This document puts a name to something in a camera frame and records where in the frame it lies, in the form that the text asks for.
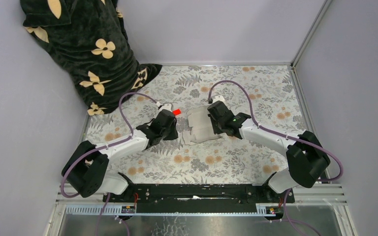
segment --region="red object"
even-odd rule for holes
[[[175,114],[175,116],[180,115],[180,113],[182,113],[182,112],[180,111],[180,109],[177,109],[177,110],[174,110],[174,111],[173,111],[173,114]]]

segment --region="reflective metal surface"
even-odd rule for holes
[[[289,216],[305,221],[323,236],[340,236],[335,213],[330,206],[289,206]],[[94,236],[97,216],[67,214],[60,236]],[[134,216],[126,221],[131,236],[298,236],[289,222],[269,223],[263,217],[232,216]],[[299,226],[307,235],[312,230]],[[103,216],[99,236],[126,236],[125,225],[112,216]]]

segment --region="white wall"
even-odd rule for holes
[[[324,0],[119,0],[140,62],[290,62]]]
[[[24,18],[0,0],[0,236],[42,235],[86,114]]]
[[[357,231],[378,235],[378,1],[335,0],[297,71],[319,139],[344,164]]]

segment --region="floral patterned surface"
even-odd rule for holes
[[[108,167],[122,172],[134,183],[263,183],[271,173],[287,167],[286,159],[260,144],[225,136],[198,145],[184,145],[182,131],[189,130],[186,112],[208,105],[210,87],[220,80],[240,83],[250,95],[254,115],[263,125],[302,133],[305,123],[287,66],[165,66],[160,75],[141,89],[161,103],[180,109],[177,116],[179,138],[162,141]],[[248,102],[240,89],[231,84],[214,88],[234,112],[249,114]],[[133,127],[148,122],[157,107],[143,96],[134,96],[123,105]],[[128,135],[119,110],[93,116],[85,139],[103,143]]]

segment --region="dark green velvet fabric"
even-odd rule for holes
[[[139,64],[128,44],[118,0],[21,0],[23,26],[53,60],[69,72],[90,115],[118,107],[161,70]]]

